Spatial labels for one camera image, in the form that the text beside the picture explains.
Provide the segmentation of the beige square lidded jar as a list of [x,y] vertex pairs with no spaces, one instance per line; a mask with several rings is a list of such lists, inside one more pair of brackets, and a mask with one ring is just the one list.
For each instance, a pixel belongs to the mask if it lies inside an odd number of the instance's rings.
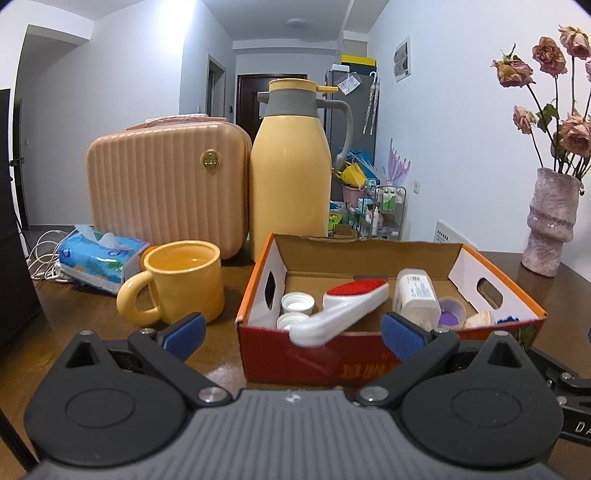
[[490,311],[481,311],[477,314],[474,314],[468,317],[464,324],[464,330],[471,330],[471,329],[480,329],[480,328],[489,328],[495,324],[495,320],[492,316]]

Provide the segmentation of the pink textured vase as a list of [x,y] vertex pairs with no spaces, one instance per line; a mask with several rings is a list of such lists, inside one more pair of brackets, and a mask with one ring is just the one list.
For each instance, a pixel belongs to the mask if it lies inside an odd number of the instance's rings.
[[539,168],[530,202],[528,242],[522,265],[547,277],[556,276],[565,243],[573,239],[581,181],[571,175]]

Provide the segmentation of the translucent white plastic container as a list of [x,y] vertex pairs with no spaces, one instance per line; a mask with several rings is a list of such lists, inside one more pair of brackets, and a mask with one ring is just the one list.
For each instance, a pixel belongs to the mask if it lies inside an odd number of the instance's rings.
[[432,280],[421,269],[403,269],[394,288],[394,312],[431,331],[439,325],[441,307]]

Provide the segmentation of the yellow ceramic mug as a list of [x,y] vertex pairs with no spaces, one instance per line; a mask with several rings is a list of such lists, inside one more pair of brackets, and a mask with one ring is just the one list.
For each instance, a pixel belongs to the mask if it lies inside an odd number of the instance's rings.
[[221,316],[224,286],[221,250],[186,240],[161,245],[144,258],[144,270],[129,278],[116,298],[119,315],[139,326],[171,325],[191,313],[207,322]]

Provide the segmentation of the peach ribbed small suitcase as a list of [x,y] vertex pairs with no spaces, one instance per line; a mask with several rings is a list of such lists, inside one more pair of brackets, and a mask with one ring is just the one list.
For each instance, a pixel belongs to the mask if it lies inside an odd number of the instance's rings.
[[252,140],[222,117],[161,117],[87,150],[92,223],[158,246],[207,241],[238,254],[249,233]]

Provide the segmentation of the white ribbed bottle cap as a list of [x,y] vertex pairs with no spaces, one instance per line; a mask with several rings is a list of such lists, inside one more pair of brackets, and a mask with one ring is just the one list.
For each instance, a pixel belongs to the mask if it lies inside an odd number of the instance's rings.
[[311,315],[315,309],[315,298],[304,292],[290,292],[281,297],[280,305],[283,313]]

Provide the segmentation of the red orange cardboard box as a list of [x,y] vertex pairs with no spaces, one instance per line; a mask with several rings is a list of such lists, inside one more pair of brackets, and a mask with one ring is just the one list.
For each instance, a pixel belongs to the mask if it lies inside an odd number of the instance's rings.
[[[430,276],[438,297],[450,297],[468,315],[490,311],[494,326],[509,331],[524,348],[532,346],[545,310],[494,263],[470,246],[379,239],[329,239],[271,234],[256,261],[236,316],[245,378],[286,385],[358,387],[398,366],[381,332],[387,301],[351,329],[318,348],[297,347],[276,329],[280,300],[304,292],[322,306],[329,289],[351,281],[380,278],[389,285],[405,268]],[[497,324],[509,316],[519,322]]]

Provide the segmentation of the grey refrigerator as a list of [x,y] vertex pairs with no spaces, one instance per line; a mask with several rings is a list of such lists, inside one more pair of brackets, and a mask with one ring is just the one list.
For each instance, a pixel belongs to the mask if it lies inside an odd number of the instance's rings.
[[[353,140],[351,148],[353,150],[366,151],[370,156],[370,161],[374,161],[376,136],[370,135],[370,125],[367,127],[366,133],[363,133],[363,126],[365,125],[367,108],[370,100],[370,86],[372,86],[375,76],[370,76],[370,71],[365,73],[356,72],[342,72],[329,70],[325,72],[325,83],[329,86],[338,86],[348,80],[349,76],[353,76],[360,82],[348,94],[339,90],[338,93],[329,94],[329,100],[342,100],[349,104],[353,112]],[[327,134],[329,141],[329,148],[331,148],[332,155],[337,155],[342,151],[342,146],[346,138],[346,117],[344,113],[339,110],[325,110],[325,134]]]

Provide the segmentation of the dark blue bottle cap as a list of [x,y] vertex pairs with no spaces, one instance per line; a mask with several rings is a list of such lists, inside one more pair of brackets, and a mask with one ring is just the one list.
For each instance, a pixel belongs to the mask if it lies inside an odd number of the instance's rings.
[[519,322],[519,321],[520,321],[519,318],[514,318],[512,316],[509,316],[507,318],[497,320],[496,323],[503,324],[503,323]]

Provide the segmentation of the red white lint brush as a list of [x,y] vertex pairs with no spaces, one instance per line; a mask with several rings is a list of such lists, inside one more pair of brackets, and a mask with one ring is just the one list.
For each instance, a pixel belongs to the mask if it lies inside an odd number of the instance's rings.
[[389,299],[390,286],[383,279],[362,279],[325,292],[322,310],[288,329],[297,347],[316,348],[334,340]]

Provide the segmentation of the white leaning board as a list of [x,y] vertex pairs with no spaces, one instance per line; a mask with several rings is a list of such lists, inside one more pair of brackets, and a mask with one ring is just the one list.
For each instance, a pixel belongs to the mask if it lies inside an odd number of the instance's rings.
[[449,227],[446,223],[438,221],[436,223],[436,229],[434,234],[434,241],[436,243],[454,243],[454,244],[465,244],[471,248],[477,250],[478,247],[467,238],[459,234],[456,230]]

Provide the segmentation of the blue tissue pack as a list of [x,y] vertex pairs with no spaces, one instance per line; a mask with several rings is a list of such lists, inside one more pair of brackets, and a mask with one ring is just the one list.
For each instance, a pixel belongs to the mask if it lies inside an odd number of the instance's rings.
[[117,295],[121,286],[140,271],[140,257],[149,247],[142,240],[75,225],[57,249],[61,272],[82,284]]

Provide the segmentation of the yellow thermos jug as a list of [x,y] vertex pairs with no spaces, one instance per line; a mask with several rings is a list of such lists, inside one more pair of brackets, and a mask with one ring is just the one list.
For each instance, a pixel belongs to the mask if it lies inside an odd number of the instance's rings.
[[[280,78],[257,100],[266,105],[249,164],[249,252],[257,260],[271,234],[329,235],[332,171],[342,168],[353,141],[353,112],[325,99],[338,87]],[[333,156],[318,111],[339,110],[346,120],[342,151]]]

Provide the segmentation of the dried pink flowers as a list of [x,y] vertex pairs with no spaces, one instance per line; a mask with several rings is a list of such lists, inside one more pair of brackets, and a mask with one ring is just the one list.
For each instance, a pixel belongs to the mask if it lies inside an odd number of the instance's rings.
[[590,172],[590,34],[559,26],[522,58],[517,47],[491,62],[498,84],[522,89],[529,106],[516,105],[513,125],[528,137],[540,167],[582,181]]

